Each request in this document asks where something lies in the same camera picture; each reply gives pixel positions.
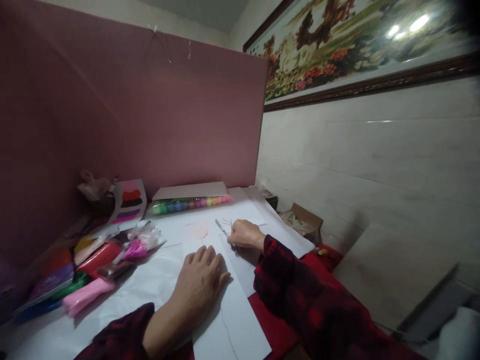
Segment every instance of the framed painting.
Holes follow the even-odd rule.
[[[243,46],[268,59],[266,112],[478,73],[454,0],[283,0]]]

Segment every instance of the pink board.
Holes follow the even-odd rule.
[[[82,169],[149,197],[254,184],[266,60],[33,0],[0,0],[0,31],[0,257],[22,267],[71,224]]]
[[[79,168],[143,179],[149,197],[164,186],[254,184],[266,60],[42,2],[1,2]]]

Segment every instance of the red plaid sleeve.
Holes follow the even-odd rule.
[[[112,321],[75,360],[149,360],[142,342],[154,312],[155,306],[149,302]]]
[[[264,254],[254,287],[265,306],[297,332],[312,359],[423,359],[379,330],[368,310],[334,285],[331,275],[319,281],[270,235]]]

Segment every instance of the ceiling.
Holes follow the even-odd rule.
[[[249,0],[140,0],[182,18],[229,33]]]

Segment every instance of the pink clay in bag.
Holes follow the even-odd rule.
[[[101,277],[92,281],[87,286],[72,292],[63,299],[63,306],[68,310],[68,316],[74,318],[81,310],[93,302],[100,294],[108,293],[115,289],[114,282],[108,282]]]

